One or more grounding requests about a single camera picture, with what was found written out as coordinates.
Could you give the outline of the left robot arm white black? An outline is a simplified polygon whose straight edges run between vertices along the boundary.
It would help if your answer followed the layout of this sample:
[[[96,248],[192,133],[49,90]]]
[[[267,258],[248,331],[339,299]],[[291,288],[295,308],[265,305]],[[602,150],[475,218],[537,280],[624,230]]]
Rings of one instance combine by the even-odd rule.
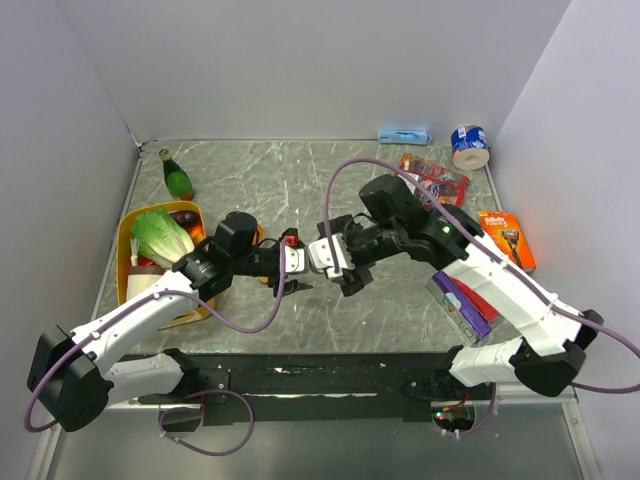
[[[213,235],[182,256],[158,281],[75,333],[54,326],[38,339],[27,386],[52,424],[77,431],[97,418],[125,385],[122,357],[159,327],[229,288],[236,276],[268,277],[281,299],[293,276],[311,267],[309,247],[295,229],[272,247],[258,245],[256,219],[232,212]]]

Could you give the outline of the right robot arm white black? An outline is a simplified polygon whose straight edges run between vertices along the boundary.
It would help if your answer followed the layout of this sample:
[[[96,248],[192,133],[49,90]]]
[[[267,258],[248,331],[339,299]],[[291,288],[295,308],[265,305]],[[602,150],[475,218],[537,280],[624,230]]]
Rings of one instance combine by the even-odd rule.
[[[444,215],[425,210],[399,177],[377,177],[359,197],[373,226],[356,226],[348,215],[320,226],[319,239],[308,247],[313,270],[351,296],[370,282],[369,270],[377,261],[406,253],[475,291],[519,333],[499,344],[450,349],[446,368],[437,374],[444,396],[459,398],[482,383],[519,382],[556,397],[572,383],[597,335],[575,321],[578,310],[570,308],[567,316],[554,312],[544,302],[549,293],[536,295],[525,285],[527,275],[464,211],[445,208],[468,237]]]

